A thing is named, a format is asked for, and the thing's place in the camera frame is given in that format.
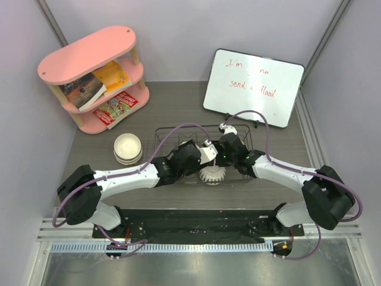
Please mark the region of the red flower bowl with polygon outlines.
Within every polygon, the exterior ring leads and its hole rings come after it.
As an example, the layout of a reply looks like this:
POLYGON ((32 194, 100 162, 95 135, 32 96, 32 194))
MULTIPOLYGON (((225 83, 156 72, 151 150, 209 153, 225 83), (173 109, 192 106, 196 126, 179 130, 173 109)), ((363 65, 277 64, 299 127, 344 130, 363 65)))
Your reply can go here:
POLYGON ((120 164, 125 165, 125 166, 134 166, 137 165, 139 162, 125 162, 125 161, 119 161, 120 164))

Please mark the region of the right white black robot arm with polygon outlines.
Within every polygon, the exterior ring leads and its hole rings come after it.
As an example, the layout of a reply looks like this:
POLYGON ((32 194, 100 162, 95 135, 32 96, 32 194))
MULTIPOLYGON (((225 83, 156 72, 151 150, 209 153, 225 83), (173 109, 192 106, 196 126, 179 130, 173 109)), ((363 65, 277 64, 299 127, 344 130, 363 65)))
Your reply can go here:
POLYGON ((218 144, 223 160, 239 173, 275 182, 303 196, 303 201, 274 209, 268 226, 275 235, 303 223, 333 230, 355 204, 354 196, 329 166, 314 170, 275 161, 262 151, 248 150, 234 133, 223 135, 218 144))

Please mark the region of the teal plaid bowl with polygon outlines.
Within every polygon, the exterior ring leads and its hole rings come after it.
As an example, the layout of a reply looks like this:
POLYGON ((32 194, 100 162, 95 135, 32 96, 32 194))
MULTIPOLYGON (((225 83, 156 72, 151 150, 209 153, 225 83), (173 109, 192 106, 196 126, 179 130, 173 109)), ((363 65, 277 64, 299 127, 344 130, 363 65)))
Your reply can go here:
POLYGON ((133 158, 142 152, 140 139, 132 133, 124 133, 114 141, 114 152, 122 158, 133 158))

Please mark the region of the beige flower bowl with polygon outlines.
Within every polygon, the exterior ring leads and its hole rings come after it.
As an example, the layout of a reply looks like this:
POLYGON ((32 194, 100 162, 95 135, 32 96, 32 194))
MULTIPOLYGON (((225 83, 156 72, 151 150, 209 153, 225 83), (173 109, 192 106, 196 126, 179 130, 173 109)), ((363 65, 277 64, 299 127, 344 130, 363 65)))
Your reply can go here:
POLYGON ((116 153, 114 153, 114 156, 116 158, 117 161, 125 161, 125 162, 136 162, 136 161, 139 161, 142 157, 142 153, 138 154, 137 156, 133 157, 133 158, 122 158, 120 156, 118 156, 116 153))

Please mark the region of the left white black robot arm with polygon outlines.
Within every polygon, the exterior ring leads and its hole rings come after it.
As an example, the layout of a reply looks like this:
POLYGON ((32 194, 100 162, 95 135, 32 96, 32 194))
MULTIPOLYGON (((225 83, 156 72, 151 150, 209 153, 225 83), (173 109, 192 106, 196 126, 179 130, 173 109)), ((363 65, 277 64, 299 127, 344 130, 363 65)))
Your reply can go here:
POLYGON ((94 171, 82 165, 58 188, 60 205, 56 214, 63 214, 65 223, 89 222, 115 238, 126 233, 127 223, 117 206, 104 199, 142 188, 172 185, 214 161, 216 150, 211 141, 198 146, 193 140, 184 142, 165 157, 152 156, 144 164, 109 171, 94 171))

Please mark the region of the black wire dish rack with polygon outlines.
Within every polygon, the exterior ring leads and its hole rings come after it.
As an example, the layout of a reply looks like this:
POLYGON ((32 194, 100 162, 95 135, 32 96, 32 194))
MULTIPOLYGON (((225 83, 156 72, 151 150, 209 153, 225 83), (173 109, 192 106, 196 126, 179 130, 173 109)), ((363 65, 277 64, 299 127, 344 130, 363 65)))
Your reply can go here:
MULTIPOLYGON (((203 128, 210 134, 211 139, 219 140, 222 134, 218 130, 217 125, 203 125, 203 128)), ((251 130, 248 125, 235 125, 237 130, 237 135, 240 137, 241 141, 246 145, 248 150, 253 150, 251 130)), ((155 131, 155 147, 156 149, 167 134, 173 129, 173 127, 167 128, 158 128, 155 131)), ((183 142, 193 139, 200 147, 202 143, 207 139, 206 134, 195 126, 186 126, 169 137, 168 140, 160 148, 157 156, 166 156, 170 151, 176 148, 183 142)), ((233 166, 226 167, 226 177, 222 183, 231 183, 231 182, 248 182, 252 178, 248 175, 240 174, 233 166)), ((196 172, 190 176, 184 177, 181 181, 177 181, 179 184, 203 184, 203 181, 200 180, 199 172, 196 172)))

